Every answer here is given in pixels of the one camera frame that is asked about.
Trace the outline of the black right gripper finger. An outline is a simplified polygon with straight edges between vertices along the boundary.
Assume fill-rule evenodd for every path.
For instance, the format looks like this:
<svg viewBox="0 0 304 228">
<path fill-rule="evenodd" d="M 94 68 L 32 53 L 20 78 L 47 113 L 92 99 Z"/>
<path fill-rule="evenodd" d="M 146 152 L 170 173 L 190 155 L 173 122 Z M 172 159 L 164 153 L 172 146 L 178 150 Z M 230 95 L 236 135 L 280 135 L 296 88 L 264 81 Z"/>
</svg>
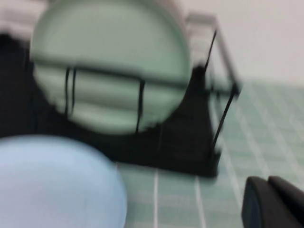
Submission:
<svg viewBox="0 0 304 228">
<path fill-rule="evenodd" d="M 279 176 L 250 176 L 241 218 L 245 228 L 302 228 L 304 192 Z"/>
</svg>

